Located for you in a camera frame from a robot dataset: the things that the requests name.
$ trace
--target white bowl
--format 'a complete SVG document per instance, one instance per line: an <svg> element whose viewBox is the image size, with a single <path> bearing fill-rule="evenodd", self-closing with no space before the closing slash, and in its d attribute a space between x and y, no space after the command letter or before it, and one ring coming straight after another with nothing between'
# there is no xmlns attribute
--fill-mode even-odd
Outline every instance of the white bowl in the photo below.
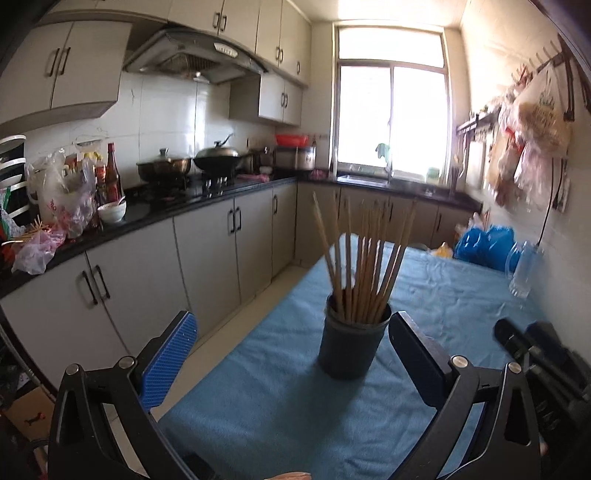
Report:
<svg viewBox="0 0 591 480"><path fill-rule="evenodd" d="M105 203L99 207L99 218L101 222L117 223L123 219L125 210L127 209L127 202L117 205L117 202Z"/></svg>

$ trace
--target floor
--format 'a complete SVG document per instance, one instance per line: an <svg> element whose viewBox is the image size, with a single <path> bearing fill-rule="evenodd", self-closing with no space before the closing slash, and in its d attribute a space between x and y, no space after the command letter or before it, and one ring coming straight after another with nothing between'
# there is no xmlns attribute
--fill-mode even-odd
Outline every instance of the floor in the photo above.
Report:
<svg viewBox="0 0 591 480"><path fill-rule="evenodd" d="M216 333L198 342L196 350L185 361L162 405L151 410L156 421L213 370L279 304L306 272L305 268L287 267L275 277L269 287L227 320ZM111 428L129 467L146 475L118 418L111 422Z"/></svg>

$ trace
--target cooking pot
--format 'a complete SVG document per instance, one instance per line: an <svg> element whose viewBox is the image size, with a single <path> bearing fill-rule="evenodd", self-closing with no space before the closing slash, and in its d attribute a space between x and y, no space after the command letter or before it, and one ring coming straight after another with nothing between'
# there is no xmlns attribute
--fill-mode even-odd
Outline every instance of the cooking pot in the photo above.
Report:
<svg viewBox="0 0 591 480"><path fill-rule="evenodd" d="M139 177L143 181L174 181L182 179L191 170L191 158L169 156L168 148L161 148L155 160L137 164Z"/></svg>
<svg viewBox="0 0 591 480"><path fill-rule="evenodd" d="M224 141L215 142L213 148L199 151L193 161L200 170L213 178L231 177L242 156L235 148L224 147L234 134L230 134Z"/></svg>

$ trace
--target electrical wire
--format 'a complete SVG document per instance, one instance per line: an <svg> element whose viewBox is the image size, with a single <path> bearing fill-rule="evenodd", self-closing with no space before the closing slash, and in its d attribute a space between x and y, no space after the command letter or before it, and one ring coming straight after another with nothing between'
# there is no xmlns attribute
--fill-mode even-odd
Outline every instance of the electrical wire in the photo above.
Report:
<svg viewBox="0 0 591 480"><path fill-rule="evenodd" d="M546 222L548 222L548 215L550 214L550 209L552 208L552 201L554 200L554 158L552 158L552 184L550 186L550 201L548 202L548 210L546 210L546 217L544 218L544 225L542 225L542 231L540 232L540 239L535 246L539 247L540 243L542 243L542 237L544 236L544 231L546 230Z"/></svg>

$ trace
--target tiled backsplash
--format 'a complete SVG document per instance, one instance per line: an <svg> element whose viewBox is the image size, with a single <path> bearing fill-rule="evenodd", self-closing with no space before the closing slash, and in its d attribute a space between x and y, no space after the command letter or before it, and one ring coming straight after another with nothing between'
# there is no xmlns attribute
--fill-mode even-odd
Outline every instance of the tiled backsplash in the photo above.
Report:
<svg viewBox="0 0 591 480"><path fill-rule="evenodd" d="M121 76L119 100L102 117L52 125L26 132L25 156L35 161L74 143L104 138L115 143L117 166L124 187L140 182L136 163L170 153L194 155L234 133L228 144L246 151L246 142L273 145L275 128L229 120L230 85L206 85L164 76L125 73Z"/></svg>

